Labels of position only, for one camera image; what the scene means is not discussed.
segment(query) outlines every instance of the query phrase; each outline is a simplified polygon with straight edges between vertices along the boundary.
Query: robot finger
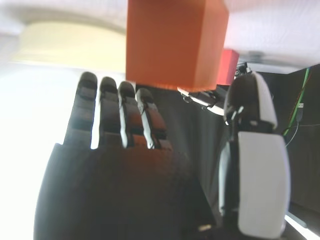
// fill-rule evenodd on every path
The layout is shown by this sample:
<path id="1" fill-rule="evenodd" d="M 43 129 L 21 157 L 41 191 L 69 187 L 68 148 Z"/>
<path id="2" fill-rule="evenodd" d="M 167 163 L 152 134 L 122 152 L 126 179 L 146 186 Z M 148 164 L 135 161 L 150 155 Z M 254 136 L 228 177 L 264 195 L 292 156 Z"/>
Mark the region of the robot finger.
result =
<path id="1" fill-rule="evenodd" d="M 121 146 L 119 97 L 114 79 L 104 77 L 100 85 L 99 147 Z"/>
<path id="2" fill-rule="evenodd" d="M 151 92 L 140 88 L 136 93 L 138 109 L 141 114 L 143 133 L 149 149 L 172 149 L 167 140 L 167 128 L 158 112 Z"/>
<path id="3" fill-rule="evenodd" d="M 64 145 L 90 148 L 97 96 L 97 77 L 84 72 L 77 86 Z"/>
<path id="4" fill-rule="evenodd" d="M 147 146 L 133 86 L 127 81 L 122 82 L 118 89 L 118 97 L 120 134 L 123 147 Z"/>

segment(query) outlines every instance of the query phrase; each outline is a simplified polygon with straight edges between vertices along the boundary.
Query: black backdrop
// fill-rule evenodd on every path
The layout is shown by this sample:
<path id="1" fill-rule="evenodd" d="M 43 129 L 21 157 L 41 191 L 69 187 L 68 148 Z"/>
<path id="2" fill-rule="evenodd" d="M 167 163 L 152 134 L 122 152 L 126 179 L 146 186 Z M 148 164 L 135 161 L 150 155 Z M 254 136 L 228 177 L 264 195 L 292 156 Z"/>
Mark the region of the black backdrop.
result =
<path id="1" fill-rule="evenodd" d="M 288 125 L 289 115 L 301 90 L 305 69 L 288 75 L 262 73 L 271 94 L 278 118 L 277 133 Z M 320 66 L 311 68 L 305 89 L 301 124 L 320 124 Z M 229 131 L 223 118 L 202 110 L 196 103 L 186 103 L 177 91 L 148 87 L 162 114 L 168 137 L 176 151 L 184 152 L 193 162 L 217 223 L 218 164 L 221 149 Z M 291 168 L 290 211 L 302 218 L 308 227 L 320 234 L 320 126 L 301 127 L 288 147 Z M 304 239 L 288 226 L 288 239 Z"/>

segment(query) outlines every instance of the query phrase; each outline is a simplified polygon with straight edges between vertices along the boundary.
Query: orange block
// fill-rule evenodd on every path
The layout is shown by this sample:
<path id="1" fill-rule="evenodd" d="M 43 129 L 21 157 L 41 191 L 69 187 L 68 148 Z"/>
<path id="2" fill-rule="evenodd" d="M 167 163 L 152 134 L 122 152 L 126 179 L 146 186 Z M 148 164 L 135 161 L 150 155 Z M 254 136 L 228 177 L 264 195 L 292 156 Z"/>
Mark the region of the orange block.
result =
<path id="1" fill-rule="evenodd" d="M 216 84 L 231 85 L 235 78 L 238 60 L 239 53 L 231 49 L 223 50 Z"/>
<path id="2" fill-rule="evenodd" d="M 128 0 L 126 79 L 215 89 L 228 18 L 222 0 Z"/>

